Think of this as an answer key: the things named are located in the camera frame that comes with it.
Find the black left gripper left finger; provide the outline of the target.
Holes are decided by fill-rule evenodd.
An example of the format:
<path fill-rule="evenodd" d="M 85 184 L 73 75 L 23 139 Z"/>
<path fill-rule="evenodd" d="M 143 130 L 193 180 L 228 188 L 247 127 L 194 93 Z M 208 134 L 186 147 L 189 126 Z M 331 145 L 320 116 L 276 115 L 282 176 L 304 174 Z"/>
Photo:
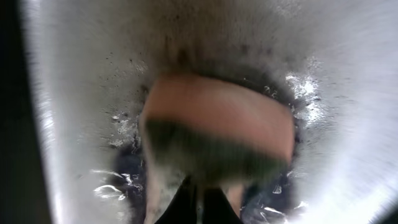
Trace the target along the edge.
<path fill-rule="evenodd" d="M 190 176 L 186 177 L 171 203 L 155 224 L 196 224 L 197 186 Z"/>

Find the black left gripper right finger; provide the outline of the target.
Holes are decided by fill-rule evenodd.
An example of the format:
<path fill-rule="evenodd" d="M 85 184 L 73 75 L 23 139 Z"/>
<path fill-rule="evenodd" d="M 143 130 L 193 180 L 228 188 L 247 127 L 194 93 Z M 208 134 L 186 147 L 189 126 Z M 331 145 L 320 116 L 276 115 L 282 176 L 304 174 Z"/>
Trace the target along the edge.
<path fill-rule="evenodd" d="M 202 224 L 243 224 L 220 188 L 207 189 L 203 195 Z"/>

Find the pink and green sponge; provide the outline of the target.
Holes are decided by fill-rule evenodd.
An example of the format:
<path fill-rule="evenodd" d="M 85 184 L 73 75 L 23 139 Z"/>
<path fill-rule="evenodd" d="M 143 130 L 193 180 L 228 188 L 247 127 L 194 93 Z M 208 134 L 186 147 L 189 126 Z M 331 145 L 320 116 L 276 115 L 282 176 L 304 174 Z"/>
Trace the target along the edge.
<path fill-rule="evenodd" d="M 194 74 L 165 74 L 154 82 L 140 115 L 146 159 L 146 223 L 165 212 L 182 181 L 203 195 L 220 188 L 240 219 L 244 191 L 273 180 L 292 160 L 290 109 L 243 86 Z"/>

